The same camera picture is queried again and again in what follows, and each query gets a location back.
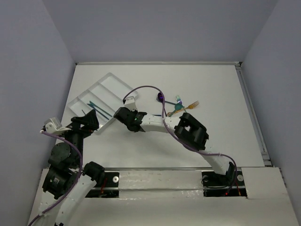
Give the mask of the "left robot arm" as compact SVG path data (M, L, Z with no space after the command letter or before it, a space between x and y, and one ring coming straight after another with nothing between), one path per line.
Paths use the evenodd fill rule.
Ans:
M104 167L93 161L83 163L84 139L98 129L95 110L82 117L73 117L65 127L56 117L45 121L40 133L60 142L51 149L39 212L29 225L69 225L89 191L103 183Z

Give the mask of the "teal spoon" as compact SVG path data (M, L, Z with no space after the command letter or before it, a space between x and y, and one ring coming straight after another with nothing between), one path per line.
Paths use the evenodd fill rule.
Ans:
M171 117L173 114L177 113L178 111L180 111L181 109L183 109L184 106L180 103L177 103L175 106L174 106L174 110L172 112L168 112L167 113L167 117Z

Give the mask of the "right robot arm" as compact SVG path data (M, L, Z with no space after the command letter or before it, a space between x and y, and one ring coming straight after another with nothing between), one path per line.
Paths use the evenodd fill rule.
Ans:
M114 118L123 123L131 132L170 134L185 148L200 154L212 167L220 184L226 185L236 176L237 167L230 156L206 150L206 142L209 139L207 129L189 113L183 113L178 118L164 118L121 107L115 112Z

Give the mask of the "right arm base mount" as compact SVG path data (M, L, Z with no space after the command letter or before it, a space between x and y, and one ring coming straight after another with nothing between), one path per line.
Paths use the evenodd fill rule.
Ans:
M228 191L231 182L213 171L203 171L201 184L205 197L247 197L245 181L241 170L238 171L235 184Z

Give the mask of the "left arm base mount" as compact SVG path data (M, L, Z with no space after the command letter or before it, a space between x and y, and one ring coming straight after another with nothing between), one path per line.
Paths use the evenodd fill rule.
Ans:
M98 182L86 195L86 198L118 198L119 172L106 171L104 179Z

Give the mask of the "purple metal spoon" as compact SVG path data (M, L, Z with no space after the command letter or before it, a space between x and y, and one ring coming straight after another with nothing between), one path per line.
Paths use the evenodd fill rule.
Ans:
M160 103L163 103L163 96L160 92L157 94L156 100ZM170 104L170 105L176 105L176 103L169 102L169 101L165 101L165 103Z

